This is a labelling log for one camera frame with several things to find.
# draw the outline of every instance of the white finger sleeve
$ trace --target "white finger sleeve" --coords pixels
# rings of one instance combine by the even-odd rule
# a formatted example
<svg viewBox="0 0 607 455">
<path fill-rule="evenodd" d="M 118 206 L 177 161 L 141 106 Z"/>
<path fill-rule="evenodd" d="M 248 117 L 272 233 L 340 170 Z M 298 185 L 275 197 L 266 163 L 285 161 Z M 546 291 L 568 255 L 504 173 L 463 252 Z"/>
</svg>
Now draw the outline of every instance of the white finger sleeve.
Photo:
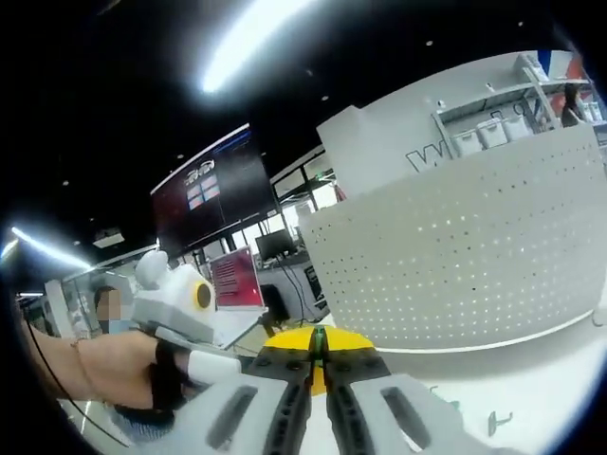
<svg viewBox="0 0 607 455">
<path fill-rule="evenodd" d="M 194 383 L 211 385 L 242 371 L 240 360 L 230 356 L 192 351 L 188 362 L 188 377 Z"/>
</svg>

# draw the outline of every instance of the hook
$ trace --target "hook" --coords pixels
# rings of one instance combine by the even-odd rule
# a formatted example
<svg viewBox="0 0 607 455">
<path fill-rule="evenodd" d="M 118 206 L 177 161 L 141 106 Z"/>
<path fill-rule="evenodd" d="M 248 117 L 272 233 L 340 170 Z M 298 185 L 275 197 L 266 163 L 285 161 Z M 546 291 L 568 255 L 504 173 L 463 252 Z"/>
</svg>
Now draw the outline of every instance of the hook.
<svg viewBox="0 0 607 455">
<path fill-rule="evenodd" d="M 593 311 L 593 312 L 592 312 L 592 315 L 590 316 L 590 320 L 592 321 L 592 325 L 594 325 L 595 327 L 602 327 L 602 326 L 603 326 L 603 325 L 605 325 L 605 324 L 598 324 L 598 323 L 595 321 L 595 313 L 596 313 L 596 312 L 597 312 L 597 310 L 595 310 L 595 311 Z"/>
<path fill-rule="evenodd" d="M 513 416 L 514 416 L 514 414 L 511 412 L 508 415 L 507 419 L 497 420 L 497 416 L 495 414 L 495 411 L 492 412 L 489 415 L 489 437 L 491 437 L 491 436 L 493 436 L 495 434 L 495 431 L 497 430 L 497 427 L 499 427 L 500 425 L 503 425 L 503 424 L 507 424 L 509 421 L 511 421 Z"/>
</svg>

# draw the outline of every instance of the bracelet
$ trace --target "bracelet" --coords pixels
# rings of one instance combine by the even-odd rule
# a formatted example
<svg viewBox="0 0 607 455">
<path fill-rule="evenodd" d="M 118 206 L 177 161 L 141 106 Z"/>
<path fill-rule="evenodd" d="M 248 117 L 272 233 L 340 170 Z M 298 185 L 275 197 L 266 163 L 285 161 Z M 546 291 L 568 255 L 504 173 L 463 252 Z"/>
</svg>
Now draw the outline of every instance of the bracelet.
<svg viewBox="0 0 607 455">
<path fill-rule="evenodd" d="M 101 395 L 95 389 L 95 386 L 93 385 L 93 381 L 91 380 L 91 378 L 88 375 L 88 372 L 86 371 L 86 368 L 84 366 L 83 358 L 82 358 L 82 356 L 80 354 L 80 349 L 78 347 L 78 343 L 80 343 L 83 339 L 84 338 L 78 338 L 78 339 L 72 341 L 71 343 L 69 343 L 69 345 L 72 348 L 74 348 L 74 350 L 76 351 L 76 357 L 78 358 L 78 363 L 80 363 L 80 368 L 83 371 L 84 379 L 88 383 L 88 386 L 89 386 L 91 392 L 94 395 L 94 398 L 92 399 L 92 401 L 99 401 L 99 402 L 102 402 L 102 403 L 106 403 L 106 401 L 101 397 Z"/>
</svg>

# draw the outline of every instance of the perforated white panel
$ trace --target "perforated white panel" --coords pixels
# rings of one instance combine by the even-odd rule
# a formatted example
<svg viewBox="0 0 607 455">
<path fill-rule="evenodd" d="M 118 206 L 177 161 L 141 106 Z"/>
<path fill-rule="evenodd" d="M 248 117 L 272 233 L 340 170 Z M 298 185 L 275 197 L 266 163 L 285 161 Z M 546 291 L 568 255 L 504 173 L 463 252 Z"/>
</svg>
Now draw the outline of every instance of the perforated white panel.
<svg viewBox="0 0 607 455">
<path fill-rule="evenodd" d="M 607 180 L 592 128 L 559 129 L 321 210 L 302 231 L 339 327 L 383 348 L 487 346 L 598 304 Z"/>
</svg>

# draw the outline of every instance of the monitor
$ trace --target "monitor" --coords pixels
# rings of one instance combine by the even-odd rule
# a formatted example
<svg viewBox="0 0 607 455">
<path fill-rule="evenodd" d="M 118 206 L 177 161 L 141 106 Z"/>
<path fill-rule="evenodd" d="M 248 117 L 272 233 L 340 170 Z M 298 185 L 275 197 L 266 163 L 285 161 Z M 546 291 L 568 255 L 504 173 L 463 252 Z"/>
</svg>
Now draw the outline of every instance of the monitor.
<svg viewBox="0 0 607 455">
<path fill-rule="evenodd" d="M 218 310 L 264 307 L 250 246 L 215 258 L 209 264 Z"/>
<path fill-rule="evenodd" d="M 151 196 L 160 247 L 172 257 L 241 220 L 276 209 L 248 125 L 188 160 Z"/>
<path fill-rule="evenodd" d="M 259 248 L 259 255 L 262 261 L 267 261 L 270 258 L 276 258 L 280 254 L 284 254 L 286 251 L 295 251 L 293 239 L 286 229 L 277 230 L 271 234 L 257 237 L 255 242 Z"/>
</svg>

